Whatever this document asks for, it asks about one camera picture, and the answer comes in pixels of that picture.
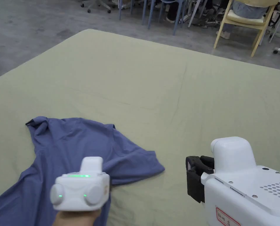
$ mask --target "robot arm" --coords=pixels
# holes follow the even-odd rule
[[[57,177],[50,191],[55,210],[94,211],[109,199],[110,176],[102,172],[101,157],[86,157],[80,171]]]
[[[203,202],[210,226],[280,225],[280,172],[257,166],[240,137],[211,143],[214,159],[186,158],[187,191]]]

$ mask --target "white plastic housing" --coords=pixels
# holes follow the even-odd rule
[[[53,208],[59,211],[93,211],[102,208],[109,199],[110,176],[101,169],[101,157],[86,157],[80,172],[57,177],[50,191]]]
[[[215,173],[201,176],[208,224],[280,225],[280,172],[256,166],[249,142],[239,137],[216,139],[211,151]]]

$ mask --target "bed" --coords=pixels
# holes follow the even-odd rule
[[[39,115],[114,123],[156,151],[165,172],[114,188],[109,226],[206,225],[185,158],[211,156],[215,138],[247,139],[280,171],[280,70],[268,67],[82,31],[0,77],[0,195],[34,161],[25,123]]]

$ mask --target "green led light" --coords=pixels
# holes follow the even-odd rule
[[[90,175],[68,175],[68,177],[90,177]]]

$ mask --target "sticker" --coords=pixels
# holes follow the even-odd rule
[[[235,219],[216,207],[217,220],[225,226],[241,226]]]

